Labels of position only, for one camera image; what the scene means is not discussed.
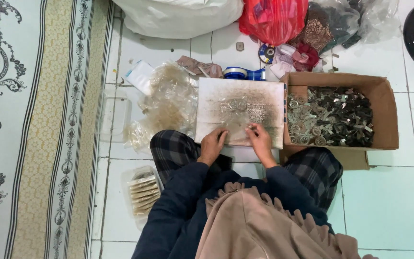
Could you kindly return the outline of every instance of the sack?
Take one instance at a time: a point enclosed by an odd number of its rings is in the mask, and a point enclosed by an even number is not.
[[[242,14],[242,0],[113,0],[135,33],[190,39],[220,29]]]
[[[305,26],[308,0],[244,0],[244,4],[239,30],[263,43],[287,43]]]

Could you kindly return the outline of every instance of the white tiled floor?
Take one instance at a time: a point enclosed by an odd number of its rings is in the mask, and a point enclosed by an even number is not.
[[[400,1],[399,18],[405,21],[414,0]],[[245,50],[236,51],[235,43],[244,42]],[[205,63],[214,62],[225,69],[229,65],[250,70],[264,67],[257,56],[258,45],[238,30],[238,23],[190,40],[157,39],[132,33],[115,14],[106,88],[118,87],[132,101],[132,120],[143,118],[137,102],[141,93],[122,77],[140,59],[153,66],[181,55]],[[359,254],[371,253],[381,259],[414,259],[414,62],[401,38],[374,45],[356,45],[348,50],[333,49],[325,68],[332,65],[340,72],[387,77],[397,103],[400,148],[371,151],[369,171],[345,171],[338,184],[328,218],[335,232],[358,240]],[[251,148],[227,147],[223,154],[233,157],[233,169],[242,176],[262,178],[262,165]],[[273,151],[278,158],[277,150]],[[152,165],[148,153],[136,153],[122,143],[101,138],[97,186],[92,226],[92,259],[130,258],[140,236],[130,215],[121,175],[127,170]]]

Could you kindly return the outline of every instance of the red fabric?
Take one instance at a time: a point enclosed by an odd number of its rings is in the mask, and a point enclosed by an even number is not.
[[[308,58],[308,62],[306,62],[305,64],[293,64],[293,66],[295,67],[296,71],[312,71],[312,68],[315,67],[317,65],[317,63],[319,63],[319,55],[317,53],[317,50],[315,50],[313,47],[311,47],[308,44],[305,43],[298,43],[298,47],[296,48],[297,51],[300,54],[306,54],[309,58]]]
[[[244,0],[239,30],[279,46],[301,32],[307,11],[308,0]]]

